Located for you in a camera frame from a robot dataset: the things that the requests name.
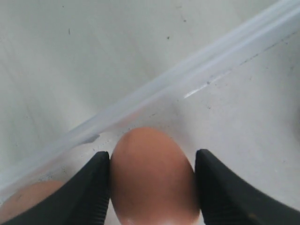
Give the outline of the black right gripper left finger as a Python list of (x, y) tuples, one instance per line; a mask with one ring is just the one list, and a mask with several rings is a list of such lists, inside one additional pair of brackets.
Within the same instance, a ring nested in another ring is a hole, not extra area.
[(110, 199), (109, 163), (108, 152), (97, 152), (57, 191), (2, 225), (103, 225)]

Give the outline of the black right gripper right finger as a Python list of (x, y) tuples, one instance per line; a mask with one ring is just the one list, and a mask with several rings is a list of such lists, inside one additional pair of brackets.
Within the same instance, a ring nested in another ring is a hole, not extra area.
[(196, 152), (195, 177), (206, 225), (298, 225), (300, 212), (256, 189), (209, 150)]

